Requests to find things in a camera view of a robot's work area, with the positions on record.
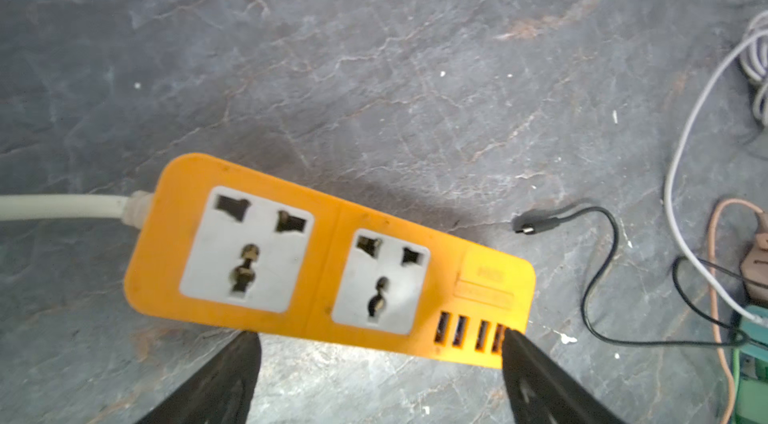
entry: cable strain relief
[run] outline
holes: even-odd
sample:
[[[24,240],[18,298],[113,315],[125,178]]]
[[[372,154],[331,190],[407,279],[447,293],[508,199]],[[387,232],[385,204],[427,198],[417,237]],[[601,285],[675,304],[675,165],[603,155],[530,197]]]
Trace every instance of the cable strain relief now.
[[[757,314],[749,314],[745,317],[759,326],[768,327],[768,319],[765,317],[758,316]]]
[[[149,215],[153,198],[154,194],[146,190],[137,190],[131,194],[120,217],[123,224],[141,229]]]

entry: extension socket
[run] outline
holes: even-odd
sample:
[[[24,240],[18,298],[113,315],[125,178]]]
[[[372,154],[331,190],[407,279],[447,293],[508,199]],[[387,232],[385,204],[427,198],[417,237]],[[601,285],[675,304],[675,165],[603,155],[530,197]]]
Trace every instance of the extension socket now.
[[[141,313],[501,368],[527,261],[187,154],[160,176],[125,276]]]

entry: white power cable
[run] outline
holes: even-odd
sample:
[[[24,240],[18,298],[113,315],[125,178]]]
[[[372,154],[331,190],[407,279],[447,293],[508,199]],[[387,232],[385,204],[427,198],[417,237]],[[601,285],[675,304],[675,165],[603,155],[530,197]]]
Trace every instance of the white power cable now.
[[[750,37],[760,31],[768,29],[768,11],[763,11],[753,17],[750,24],[746,26],[746,32],[742,41],[747,41]],[[757,87],[754,100],[752,101],[752,114],[755,119],[760,121],[763,127],[768,127],[768,38],[755,38],[739,55],[741,68],[750,78],[750,82]]]
[[[0,221],[111,218],[141,228],[153,195],[137,191],[129,198],[102,194],[30,194],[0,196]]]
[[[674,156],[672,157],[672,162],[670,163],[669,170],[667,171],[667,179],[664,182],[664,212],[667,215],[667,221],[669,222],[670,229],[672,230],[672,235],[674,236],[675,241],[677,242],[677,245],[680,247],[680,249],[683,251],[683,254],[688,258],[688,260],[696,266],[696,269],[701,273],[702,276],[706,279],[706,281],[712,285],[712,287],[715,289],[715,291],[720,295],[720,297],[723,298],[723,300],[731,306],[735,312],[741,314],[745,318],[755,322],[759,323],[763,326],[768,326],[768,320],[763,319],[760,316],[756,316],[750,312],[747,312],[742,306],[740,306],[737,302],[734,301],[734,298],[731,297],[728,292],[723,288],[723,286],[717,282],[717,279],[710,274],[710,272],[702,265],[702,263],[696,258],[696,255],[694,252],[688,247],[688,244],[686,244],[685,239],[683,238],[682,233],[680,232],[680,228],[677,227],[677,221],[674,216],[674,209],[672,208],[672,189],[674,187],[674,179],[675,175],[677,173],[677,166],[680,164],[680,158],[683,156],[683,151],[685,150],[686,142],[688,141],[688,136],[690,134],[691,128],[694,126],[694,122],[696,121],[696,116],[698,116],[699,111],[701,110],[701,107],[704,105],[704,102],[706,101],[706,98],[709,97],[710,92],[712,91],[712,87],[715,85],[715,82],[717,79],[722,75],[723,71],[728,67],[729,64],[738,56],[741,52],[745,51],[747,48],[749,48],[749,51],[746,51],[747,57],[743,58],[741,63],[742,66],[745,66],[745,60],[747,62],[746,67],[744,67],[744,72],[746,72],[750,78],[754,80],[755,83],[760,84],[760,90],[762,90],[762,96],[766,93],[766,88],[768,88],[768,84],[766,84],[766,68],[768,68],[768,46],[766,46],[766,38],[768,38],[768,28],[755,28],[756,25],[765,26],[768,25],[768,21],[766,21],[766,17],[768,17],[768,12],[762,12],[761,14],[757,15],[752,22],[750,23],[750,27],[747,29],[747,32],[745,34],[745,38],[742,42],[739,43],[739,45],[735,46],[734,50],[729,52],[727,56],[723,59],[723,61],[718,64],[715,71],[712,73],[712,76],[710,77],[710,80],[706,83],[704,86],[704,90],[702,90],[701,94],[699,94],[699,98],[696,101],[696,104],[694,105],[694,109],[690,112],[690,115],[688,116],[688,120],[685,122],[685,127],[683,128],[683,133],[680,135],[680,141],[677,144],[677,149],[675,150]],[[766,118],[765,112],[763,109],[763,104],[760,104],[760,116],[758,117],[756,114],[756,118],[761,119],[761,122],[763,122],[763,119]]]

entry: gray stone floor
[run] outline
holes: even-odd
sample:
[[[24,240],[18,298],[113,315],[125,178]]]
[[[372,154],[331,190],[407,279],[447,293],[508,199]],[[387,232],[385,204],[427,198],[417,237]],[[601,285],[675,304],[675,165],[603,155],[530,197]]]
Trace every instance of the gray stone floor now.
[[[151,190],[203,151],[533,263],[528,335],[627,422],[715,422],[709,350],[597,342],[578,298],[599,217],[521,238],[533,207],[591,199],[624,226],[593,302],[614,336],[707,338],[674,294],[660,204],[680,126],[768,0],[0,0],[0,193]],[[700,116],[676,208],[701,246],[715,199],[768,206],[743,75]],[[735,265],[754,222],[723,224]],[[132,422],[231,332],[142,316],[119,223],[0,227],[0,419]],[[690,292],[703,281],[685,273]],[[563,344],[558,333],[578,338]],[[263,336],[253,422],[511,422],[500,372]]]

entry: usb port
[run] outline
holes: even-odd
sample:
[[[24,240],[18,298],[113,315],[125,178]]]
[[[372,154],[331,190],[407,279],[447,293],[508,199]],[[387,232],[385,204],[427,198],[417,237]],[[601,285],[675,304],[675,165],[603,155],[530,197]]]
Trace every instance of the usb port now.
[[[459,316],[456,323],[456,332],[453,335],[453,346],[461,347],[464,343],[464,335],[467,332],[467,321],[469,319],[466,316]]]
[[[496,324],[496,333],[493,335],[491,352],[494,354],[502,352],[502,341],[504,341],[504,324]]]
[[[486,320],[480,321],[480,329],[478,329],[478,340],[475,342],[475,350],[483,352],[485,349],[485,339],[488,337],[488,326],[490,323]]]
[[[440,313],[440,320],[437,322],[437,332],[435,332],[435,344],[446,343],[446,331],[448,330],[448,322],[450,320],[450,314],[446,312]]]

